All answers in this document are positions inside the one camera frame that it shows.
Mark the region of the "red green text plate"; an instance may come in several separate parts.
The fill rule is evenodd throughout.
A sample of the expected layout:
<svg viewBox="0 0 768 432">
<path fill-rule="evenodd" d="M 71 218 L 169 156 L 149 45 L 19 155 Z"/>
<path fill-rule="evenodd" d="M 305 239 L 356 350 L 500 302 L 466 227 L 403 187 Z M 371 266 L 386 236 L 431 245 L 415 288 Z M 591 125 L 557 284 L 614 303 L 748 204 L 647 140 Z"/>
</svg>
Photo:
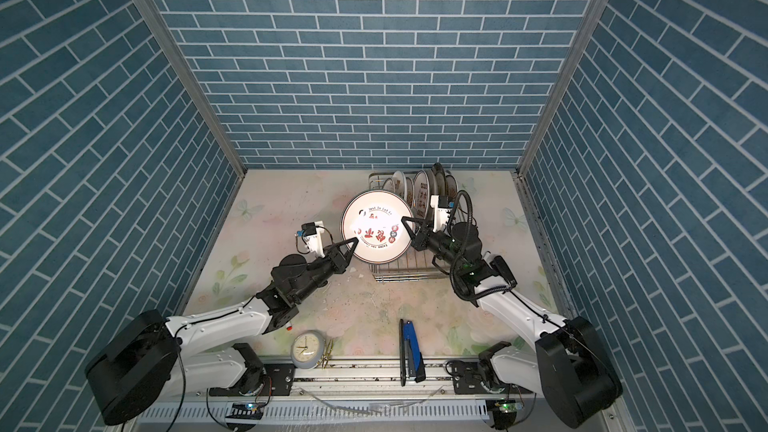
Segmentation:
<svg viewBox="0 0 768 432">
<path fill-rule="evenodd" d="M 356 237 L 355 256 L 368 264 L 381 265 L 399 259 L 410 247 L 410 237 L 401 223 L 411 217 L 407 203 L 396 194 L 370 190 L 354 197 L 341 221 L 343 238 Z"/>
<path fill-rule="evenodd" d="M 426 218 L 430 208 L 432 180 L 430 171 L 419 171 L 413 180 L 413 214 L 417 218 Z"/>
</svg>

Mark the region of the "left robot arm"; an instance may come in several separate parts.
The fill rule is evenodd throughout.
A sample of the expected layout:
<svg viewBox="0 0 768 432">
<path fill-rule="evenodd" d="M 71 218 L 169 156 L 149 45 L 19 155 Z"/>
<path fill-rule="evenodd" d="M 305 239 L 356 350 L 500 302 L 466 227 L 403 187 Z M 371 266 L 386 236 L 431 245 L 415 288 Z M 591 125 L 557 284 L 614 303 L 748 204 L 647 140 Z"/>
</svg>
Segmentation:
<svg viewBox="0 0 768 432">
<path fill-rule="evenodd" d="M 231 306 L 187 316 L 139 314 L 84 369 L 104 423 L 123 425 L 159 399 L 197 390 L 261 392 L 266 367 L 247 338 L 288 326 L 300 304 L 346 271 L 358 243 L 334 243 L 313 261 L 290 254 L 265 289 Z"/>
</svg>

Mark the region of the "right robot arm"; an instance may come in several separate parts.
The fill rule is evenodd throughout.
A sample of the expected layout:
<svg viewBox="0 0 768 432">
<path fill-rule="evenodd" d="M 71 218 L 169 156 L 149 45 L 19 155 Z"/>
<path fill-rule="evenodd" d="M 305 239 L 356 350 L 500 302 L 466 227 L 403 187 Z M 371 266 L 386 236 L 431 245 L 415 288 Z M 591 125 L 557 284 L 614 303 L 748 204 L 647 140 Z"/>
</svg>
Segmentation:
<svg viewBox="0 0 768 432">
<path fill-rule="evenodd" d="M 516 278 L 504 258 L 485 252 L 470 221 L 437 229 L 424 219 L 401 220 L 411 245 L 428 250 L 449 267 L 455 294 L 518 334 L 535 352 L 526 357 L 499 342 L 479 356 L 487 387 L 519 385 L 541 395 L 567 426 L 577 428 L 622 395 L 623 387 L 595 327 L 537 305 L 516 292 Z"/>
</svg>

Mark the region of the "grey plate in rack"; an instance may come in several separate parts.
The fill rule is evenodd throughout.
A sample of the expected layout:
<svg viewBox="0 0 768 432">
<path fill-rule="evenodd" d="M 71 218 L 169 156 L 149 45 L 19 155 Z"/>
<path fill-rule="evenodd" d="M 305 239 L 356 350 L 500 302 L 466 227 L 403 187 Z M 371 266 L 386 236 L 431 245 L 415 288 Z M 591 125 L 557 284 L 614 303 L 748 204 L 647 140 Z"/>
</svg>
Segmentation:
<svg viewBox="0 0 768 432">
<path fill-rule="evenodd" d="M 441 163 L 434 163 L 430 169 L 434 178 L 433 195 L 447 196 L 445 187 L 445 169 Z"/>
</svg>

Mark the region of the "watermelon pattern plate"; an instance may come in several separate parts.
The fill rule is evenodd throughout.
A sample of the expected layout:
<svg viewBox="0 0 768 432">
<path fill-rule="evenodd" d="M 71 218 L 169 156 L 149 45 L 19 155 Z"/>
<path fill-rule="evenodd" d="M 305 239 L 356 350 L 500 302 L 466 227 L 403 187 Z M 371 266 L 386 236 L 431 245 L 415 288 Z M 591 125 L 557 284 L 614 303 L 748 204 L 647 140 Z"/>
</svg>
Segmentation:
<svg viewBox="0 0 768 432">
<path fill-rule="evenodd" d="M 407 180 L 402 171 L 395 171 L 393 174 L 386 177 L 382 189 L 392 192 L 407 201 Z"/>
</svg>

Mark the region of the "black plate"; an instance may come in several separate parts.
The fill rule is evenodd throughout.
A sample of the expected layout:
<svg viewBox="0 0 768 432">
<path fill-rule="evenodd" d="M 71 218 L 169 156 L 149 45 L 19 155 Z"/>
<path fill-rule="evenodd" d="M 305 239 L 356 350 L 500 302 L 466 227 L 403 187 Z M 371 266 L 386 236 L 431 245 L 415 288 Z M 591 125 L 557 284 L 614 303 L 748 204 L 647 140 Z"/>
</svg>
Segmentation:
<svg viewBox="0 0 768 432">
<path fill-rule="evenodd" d="M 456 179 L 439 162 L 433 164 L 432 172 L 435 176 L 437 193 L 453 200 L 458 192 Z"/>
</svg>

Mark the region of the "brown patterned plate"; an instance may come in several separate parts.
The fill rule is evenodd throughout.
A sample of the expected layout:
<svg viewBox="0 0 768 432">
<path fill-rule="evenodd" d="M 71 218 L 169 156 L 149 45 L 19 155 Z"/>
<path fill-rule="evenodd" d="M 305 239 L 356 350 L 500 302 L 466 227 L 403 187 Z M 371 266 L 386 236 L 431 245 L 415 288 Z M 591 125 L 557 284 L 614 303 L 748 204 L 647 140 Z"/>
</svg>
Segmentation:
<svg viewBox="0 0 768 432">
<path fill-rule="evenodd" d="M 459 187 L 456 178 L 449 173 L 445 175 L 445 187 L 449 199 L 454 200 L 457 196 Z"/>
</svg>

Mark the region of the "small grey clock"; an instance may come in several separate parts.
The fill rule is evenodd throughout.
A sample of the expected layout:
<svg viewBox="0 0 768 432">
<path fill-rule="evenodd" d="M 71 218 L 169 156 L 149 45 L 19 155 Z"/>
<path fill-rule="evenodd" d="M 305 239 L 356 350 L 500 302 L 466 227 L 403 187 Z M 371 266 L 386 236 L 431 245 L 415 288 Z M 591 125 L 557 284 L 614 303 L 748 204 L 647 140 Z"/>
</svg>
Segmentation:
<svg viewBox="0 0 768 432">
<path fill-rule="evenodd" d="M 320 364 L 326 349 L 326 339 L 318 331 L 306 331 L 298 335 L 290 348 L 290 357 L 295 367 L 312 369 Z"/>
</svg>

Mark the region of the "aluminium front rail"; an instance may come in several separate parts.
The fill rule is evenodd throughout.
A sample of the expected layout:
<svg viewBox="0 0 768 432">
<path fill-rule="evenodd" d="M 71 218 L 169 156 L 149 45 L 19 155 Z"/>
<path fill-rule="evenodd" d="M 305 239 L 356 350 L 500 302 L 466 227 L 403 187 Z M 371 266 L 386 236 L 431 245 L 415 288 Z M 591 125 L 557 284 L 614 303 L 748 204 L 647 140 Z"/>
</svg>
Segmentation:
<svg viewBox="0 0 768 432">
<path fill-rule="evenodd" d="M 383 394 L 395 387 L 410 390 L 417 384 L 429 385 L 439 381 L 450 381 L 444 367 L 437 370 L 434 377 L 428 377 L 420 383 L 408 380 L 405 386 L 400 384 L 400 367 L 387 363 L 373 364 L 334 364 L 328 369 L 302 370 L 296 367 L 294 382 L 306 386 L 309 391 L 329 389 L 336 395 Z"/>
</svg>

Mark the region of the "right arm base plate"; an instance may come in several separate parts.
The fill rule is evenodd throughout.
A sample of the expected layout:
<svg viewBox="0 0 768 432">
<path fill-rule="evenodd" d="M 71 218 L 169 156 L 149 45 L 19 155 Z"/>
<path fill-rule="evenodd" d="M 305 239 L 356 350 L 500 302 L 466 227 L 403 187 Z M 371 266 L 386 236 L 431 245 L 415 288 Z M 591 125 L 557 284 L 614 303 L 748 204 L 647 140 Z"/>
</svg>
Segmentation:
<svg viewBox="0 0 768 432">
<path fill-rule="evenodd" d="M 485 362 L 451 359 L 443 364 L 456 395 L 528 394 L 530 390 L 517 384 L 501 382 Z"/>
</svg>

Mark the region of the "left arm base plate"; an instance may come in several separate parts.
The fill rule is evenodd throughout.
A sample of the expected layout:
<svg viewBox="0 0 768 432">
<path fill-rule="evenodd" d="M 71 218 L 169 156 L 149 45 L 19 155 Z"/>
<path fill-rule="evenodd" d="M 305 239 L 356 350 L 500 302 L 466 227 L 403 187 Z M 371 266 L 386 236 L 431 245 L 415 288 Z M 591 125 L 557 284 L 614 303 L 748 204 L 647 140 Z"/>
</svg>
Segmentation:
<svg viewBox="0 0 768 432">
<path fill-rule="evenodd" d="M 296 367 L 293 364 L 266 364 L 261 369 L 249 367 L 228 388 L 214 387 L 214 397 L 288 396 L 293 386 Z"/>
</svg>

